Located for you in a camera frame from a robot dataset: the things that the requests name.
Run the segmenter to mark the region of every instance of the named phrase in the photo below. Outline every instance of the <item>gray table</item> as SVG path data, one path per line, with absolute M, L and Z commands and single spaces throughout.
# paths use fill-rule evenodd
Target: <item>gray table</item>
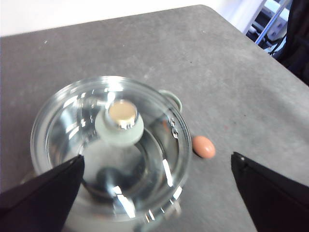
M 120 75 L 177 94 L 193 134 L 217 155 L 194 156 L 183 213 L 158 232 L 248 232 L 230 154 L 238 151 L 309 185 L 309 88 L 205 6 L 49 29 L 1 39 L 1 187 L 31 171 L 31 126 L 57 90 Z

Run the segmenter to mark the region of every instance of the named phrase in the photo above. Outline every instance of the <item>pot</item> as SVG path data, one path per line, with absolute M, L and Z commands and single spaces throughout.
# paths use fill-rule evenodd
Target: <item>pot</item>
M 179 213 L 192 154 L 181 109 L 172 93 L 119 76 L 75 82 L 45 103 L 31 133 L 36 174 L 85 161 L 67 227 L 148 231 Z

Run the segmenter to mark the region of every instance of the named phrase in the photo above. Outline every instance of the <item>glass pot lid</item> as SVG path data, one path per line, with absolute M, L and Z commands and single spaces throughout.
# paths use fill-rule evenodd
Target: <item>glass pot lid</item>
M 34 122 L 30 148 L 38 174 L 83 155 L 74 207 L 129 218 L 171 199 L 191 157 L 188 128 L 169 100 L 118 76 L 78 81 L 57 92 Z

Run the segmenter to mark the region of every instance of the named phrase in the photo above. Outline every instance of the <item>metal knob top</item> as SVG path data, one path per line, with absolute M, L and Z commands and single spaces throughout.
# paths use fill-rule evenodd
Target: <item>metal knob top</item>
M 110 105 L 108 117 L 117 127 L 126 130 L 134 126 L 138 112 L 136 106 L 130 101 L 119 100 Z

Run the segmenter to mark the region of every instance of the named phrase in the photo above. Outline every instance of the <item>brown egg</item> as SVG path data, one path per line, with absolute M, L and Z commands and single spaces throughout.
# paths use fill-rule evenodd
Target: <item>brown egg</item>
M 202 158 L 212 158 L 216 154 L 213 143 L 204 136 L 195 136 L 192 139 L 193 150 Z

